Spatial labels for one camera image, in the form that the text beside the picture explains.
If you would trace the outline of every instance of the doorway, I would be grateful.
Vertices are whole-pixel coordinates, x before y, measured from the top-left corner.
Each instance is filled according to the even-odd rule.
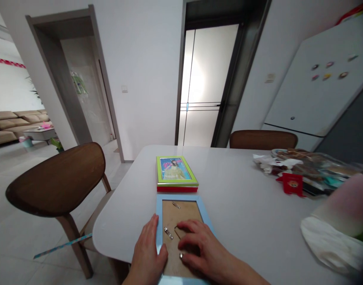
[[[211,145],[237,31],[238,24],[186,31],[178,145]]]
[[[123,163],[94,6],[26,19],[77,144],[116,138]]]
[[[227,146],[270,3],[184,1],[175,145]]]
[[[101,146],[114,139],[111,116],[99,78],[99,62],[95,55],[95,37],[60,40],[78,100],[84,113],[91,138]]]

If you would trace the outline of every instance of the white wall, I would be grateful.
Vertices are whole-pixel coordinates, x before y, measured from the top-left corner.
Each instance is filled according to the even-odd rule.
[[[15,45],[0,39],[0,58],[23,63]],[[0,63],[0,111],[44,109],[40,99],[31,92],[27,69]]]
[[[94,3],[125,160],[149,144],[174,144],[182,0],[1,0],[0,12],[42,94],[66,149],[76,141],[25,15],[85,9]],[[128,93],[121,92],[128,86]]]
[[[232,131],[260,129],[300,43],[363,0],[272,0]],[[276,73],[273,83],[264,83]]]

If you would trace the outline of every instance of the light switch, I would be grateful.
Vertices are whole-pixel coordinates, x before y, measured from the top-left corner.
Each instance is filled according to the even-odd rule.
[[[272,82],[274,82],[275,77],[276,77],[275,73],[269,73],[269,74],[267,74],[267,78],[266,78],[265,83],[272,83]]]

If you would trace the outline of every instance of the photo of girl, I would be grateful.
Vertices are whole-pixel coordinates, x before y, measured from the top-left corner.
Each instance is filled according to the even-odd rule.
[[[191,179],[181,158],[161,158],[160,164],[164,180]]]

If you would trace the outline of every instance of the refrigerator door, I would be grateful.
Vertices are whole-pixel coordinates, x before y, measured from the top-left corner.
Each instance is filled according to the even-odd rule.
[[[268,130],[268,131],[286,131],[288,133],[294,133],[298,137],[298,142],[296,145],[296,148],[302,148],[307,151],[314,151],[315,148],[319,145],[319,143],[323,140],[321,137],[315,137],[312,135],[306,135],[303,133],[298,133],[295,131],[290,131],[286,129],[282,129],[279,127],[274,127],[270,125],[263,124],[262,130]]]
[[[363,15],[302,42],[265,123],[323,137],[362,88]]]

